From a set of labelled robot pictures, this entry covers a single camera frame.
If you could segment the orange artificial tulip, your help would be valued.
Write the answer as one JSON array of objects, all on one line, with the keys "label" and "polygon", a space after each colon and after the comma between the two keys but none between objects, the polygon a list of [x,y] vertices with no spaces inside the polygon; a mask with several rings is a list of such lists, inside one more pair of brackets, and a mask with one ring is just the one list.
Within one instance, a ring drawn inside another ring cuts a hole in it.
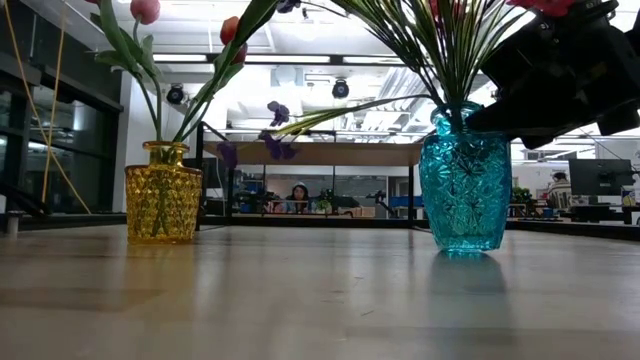
[{"label": "orange artificial tulip", "polygon": [[224,45],[224,49],[214,61],[213,76],[191,100],[182,124],[172,139],[172,142],[182,142],[185,137],[193,131],[191,123],[197,126],[201,122],[215,94],[224,88],[244,67],[244,63],[232,64],[232,60],[242,47],[242,45],[234,42],[238,25],[239,18],[237,16],[228,18],[223,22],[220,30],[220,39]]}]

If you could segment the small grey post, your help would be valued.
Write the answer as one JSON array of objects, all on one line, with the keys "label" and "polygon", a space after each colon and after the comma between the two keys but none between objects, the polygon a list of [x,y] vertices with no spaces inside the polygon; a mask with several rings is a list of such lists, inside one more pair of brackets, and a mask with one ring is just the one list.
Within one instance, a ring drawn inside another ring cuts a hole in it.
[{"label": "small grey post", "polygon": [[5,215],[7,218],[6,234],[9,236],[16,236],[19,232],[19,224],[20,219],[23,216],[23,212],[18,210],[10,210],[6,212]]}]

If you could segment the blue glass vase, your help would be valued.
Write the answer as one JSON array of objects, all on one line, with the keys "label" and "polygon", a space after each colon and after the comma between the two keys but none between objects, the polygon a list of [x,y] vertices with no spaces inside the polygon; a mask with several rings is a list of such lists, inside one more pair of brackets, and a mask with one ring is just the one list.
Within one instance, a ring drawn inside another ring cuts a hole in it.
[{"label": "blue glass vase", "polygon": [[490,251],[503,239],[512,190],[510,143],[501,133],[468,128],[467,118],[481,109],[473,102],[436,108],[435,132],[422,145],[423,205],[442,251]]}]

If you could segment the dark computer monitor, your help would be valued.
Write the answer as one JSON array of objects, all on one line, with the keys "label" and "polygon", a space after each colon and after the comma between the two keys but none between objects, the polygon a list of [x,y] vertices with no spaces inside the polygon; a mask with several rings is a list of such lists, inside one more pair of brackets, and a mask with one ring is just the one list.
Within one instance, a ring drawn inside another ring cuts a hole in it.
[{"label": "dark computer monitor", "polygon": [[634,184],[631,161],[625,159],[572,159],[569,175],[573,195],[619,196]]}]

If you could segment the purple artificial flower bunch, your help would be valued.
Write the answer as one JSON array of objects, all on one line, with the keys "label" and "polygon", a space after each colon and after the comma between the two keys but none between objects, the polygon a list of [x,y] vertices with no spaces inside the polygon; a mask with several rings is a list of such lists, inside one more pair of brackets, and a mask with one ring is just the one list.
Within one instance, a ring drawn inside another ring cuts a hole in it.
[{"label": "purple artificial flower bunch", "polygon": [[[406,67],[419,76],[426,87],[422,95],[439,102],[438,91],[429,76],[428,61],[434,59],[436,51],[427,48],[428,35],[435,33],[431,6],[422,0],[331,0],[347,14],[359,18],[367,30],[392,50]],[[280,129],[276,134],[285,137],[298,135],[310,128],[333,118],[391,103],[391,98],[375,100],[355,107],[323,109],[297,117],[292,125],[288,123],[294,116],[283,105],[272,102],[269,109],[274,113],[272,124]]]}]

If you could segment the black ceiling rail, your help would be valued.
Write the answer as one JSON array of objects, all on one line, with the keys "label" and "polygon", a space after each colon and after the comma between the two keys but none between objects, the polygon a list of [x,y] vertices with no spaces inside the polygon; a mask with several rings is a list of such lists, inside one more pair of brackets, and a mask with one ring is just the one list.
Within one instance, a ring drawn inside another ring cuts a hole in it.
[{"label": "black ceiling rail", "polygon": [[[212,64],[218,57],[214,53],[156,53],[153,59],[163,64]],[[393,56],[365,55],[302,55],[302,54],[249,54],[246,63],[252,65],[331,65],[331,66],[403,66]]]}]

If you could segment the yellow glass vase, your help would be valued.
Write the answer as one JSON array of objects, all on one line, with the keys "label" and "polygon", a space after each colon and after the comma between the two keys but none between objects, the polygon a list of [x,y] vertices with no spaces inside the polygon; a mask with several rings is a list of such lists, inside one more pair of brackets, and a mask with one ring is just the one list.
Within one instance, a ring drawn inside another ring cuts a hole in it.
[{"label": "yellow glass vase", "polygon": [[134,245],[189,244],[202,195],[202,171],[183,165],[189,147],[149,141],[147,165],[125,168],[127,240]]}]

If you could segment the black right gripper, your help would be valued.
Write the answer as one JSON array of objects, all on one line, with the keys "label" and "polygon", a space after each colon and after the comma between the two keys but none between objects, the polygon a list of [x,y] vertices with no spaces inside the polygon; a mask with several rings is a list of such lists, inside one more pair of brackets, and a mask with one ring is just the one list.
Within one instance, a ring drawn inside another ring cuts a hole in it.
[{"label": "black right gripper", "polygon": [[640,12],[623,32],[610,17],[618,0],[577,0],[567,15],[533,19],[502,41],[482,66],[497,100],[470,115],[477,132],[540,147],[584,125],[603,135],[640,127]]}]

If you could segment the person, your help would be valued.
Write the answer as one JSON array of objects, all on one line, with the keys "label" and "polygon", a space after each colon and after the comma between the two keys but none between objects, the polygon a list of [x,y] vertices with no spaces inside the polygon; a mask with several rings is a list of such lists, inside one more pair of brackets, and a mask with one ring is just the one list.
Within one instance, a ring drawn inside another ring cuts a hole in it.
[{"label": "person", "polygon": [[315,211],[315,204],[309,196],[309,190],[302,182],[296,183],[291,194],[282,203],[282,212],[287,214],[311,214]]},{"label": "person", "polygon": [[567,211],[571,207],[571,183],[564,172],[554,173],[552,180],[547,192],[548,205],[559,211]]}]

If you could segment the red artificial flower bunch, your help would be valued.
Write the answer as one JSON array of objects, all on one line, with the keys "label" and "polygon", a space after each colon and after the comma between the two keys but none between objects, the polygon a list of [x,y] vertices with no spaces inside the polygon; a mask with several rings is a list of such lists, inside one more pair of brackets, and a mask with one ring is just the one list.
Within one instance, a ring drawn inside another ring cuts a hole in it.
[{"label": "red artificial flower bunch", "polygon": [[331,0],[361,20],[424,83],[437,105],[460,107],[516,8],[551,18],[577,0]]}]

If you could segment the wooden shelf black legs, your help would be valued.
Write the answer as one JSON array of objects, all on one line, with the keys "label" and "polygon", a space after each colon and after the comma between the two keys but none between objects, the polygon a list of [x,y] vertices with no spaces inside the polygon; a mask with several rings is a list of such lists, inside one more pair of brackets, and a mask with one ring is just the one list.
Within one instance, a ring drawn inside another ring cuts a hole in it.
[{"label": "wooden shelf black legs", "polygon": [[[221,142],[206,141],[205,134],[214,134],[221,140],[223,135],[210,125],[201,123],[196,130],[196,166],[203,168],[204,152],[218,157],[217,144]],[[294,215],[285,214],[238,214],[233,213],[233,182],[234,172],[227,175],[228,190],[225,195],[225,215],[211,217],[200,215],[198,217],[198,229],[200,225],[224,225],[224,226],[264,226],[264,227],[318,227],[318,228],[380,228],[380,229],[418,229],[420,225],[427,226],[427,220],[416,220],[414,210],[417,209],[414,200],[415,166],[418,164],[420,144],[358,144],[358,143],[299,143],[294,148],[301,149],[301,153],[291,160],[277,161],[271,158],[269,153],[261,149],[262,145],[251,142],[237,143],[237,155],[239,165],[262,165],[263,176],[266,178],[267,165],[283,166],[331,166],[335,179],[336,167],[401,167],[408,170],[409,194],[408,194],[408,218],[400,220],[382,220],[366,218],[347,218],[339,215]]]}]

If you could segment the yellow artificial tulip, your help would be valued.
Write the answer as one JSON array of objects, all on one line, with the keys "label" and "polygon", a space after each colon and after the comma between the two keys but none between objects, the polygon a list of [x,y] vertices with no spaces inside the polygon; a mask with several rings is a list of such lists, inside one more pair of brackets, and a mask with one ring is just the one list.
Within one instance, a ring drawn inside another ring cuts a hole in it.
[{"label": "yellow artificial tulip", "polygon": [[[271,19],[278,2],[279,0],[251,0],[244,13],[238,17],[239,25],[234,42],[238,45],[247,44],[250,37]],[[193,131],[198,125],[191,123]]]}]

